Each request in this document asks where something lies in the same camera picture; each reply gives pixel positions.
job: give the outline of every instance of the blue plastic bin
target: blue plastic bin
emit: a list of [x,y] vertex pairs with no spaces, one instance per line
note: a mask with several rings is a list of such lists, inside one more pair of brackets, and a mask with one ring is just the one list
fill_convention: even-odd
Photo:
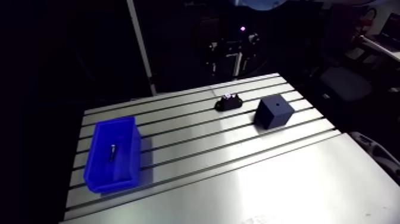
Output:
[[135,118],[98,122],[83,175],[87,187],[95,193],[135,187],[139,171],[140,133]]

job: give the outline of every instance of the black cube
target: black cube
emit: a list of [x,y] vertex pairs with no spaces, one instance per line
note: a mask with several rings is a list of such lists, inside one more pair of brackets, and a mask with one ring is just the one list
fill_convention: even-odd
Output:
[[281,95],[271,95],[260,100],[254,120],[264,129],[271,129],[285,125],[294,112]]

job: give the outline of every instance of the dark wall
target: dark wall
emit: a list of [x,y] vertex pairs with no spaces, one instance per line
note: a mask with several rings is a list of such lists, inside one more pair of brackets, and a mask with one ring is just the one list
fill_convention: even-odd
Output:
[[16,208],[13,218],[57,223],[83,110],[151,93],[124,0],[3,6],[4,142],[10,143],[3,170],[11,188],[3,192]]

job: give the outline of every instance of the metal pole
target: metal pole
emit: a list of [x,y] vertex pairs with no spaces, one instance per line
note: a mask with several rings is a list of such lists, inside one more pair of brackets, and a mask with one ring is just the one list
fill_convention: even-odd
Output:
[[146,53],[145,43],[143,41],[142,32],[140,31],[140,25],[139,25],[138,15],[136,14],[135,4],[133,3],[133,0],[127,0],[126,2],[128,4],[128,9],[130,13],[130,18],[132,19],[133,28],[135,29],[137,44],[139,45],[140,54],[142,55],[143,64],[145,66],[146,75],[149,80],[151,93],[152,95],[156,95],[157,91],[155,90],[155,85],[152,82],[152,73]]

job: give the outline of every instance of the desk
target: desk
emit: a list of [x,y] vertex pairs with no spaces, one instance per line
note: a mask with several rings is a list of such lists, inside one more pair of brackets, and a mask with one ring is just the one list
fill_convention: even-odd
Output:
[[[213,109],[234,92],[241,108]],[[295,113],[286,126],[263,130],[252,121],[260,98],[272,94]],[[140,186],[94,194],[83,180],[94,124],[129,115],[142,135]],[[88,110],[80,137],[65,223],[231,224],[310,214],[315,223],[400,220],[396,183],[279,74]]]
[[364,40],[366,42],[366,44],[368,46],[372,47],[373,49],[383,52],[384,54],[392,57],[394,60],[400,62],[400,51],[399,50],[391,48],[389,46],[383,46],[382,44],[377,43],[365,36],[361,36],[361,39]]

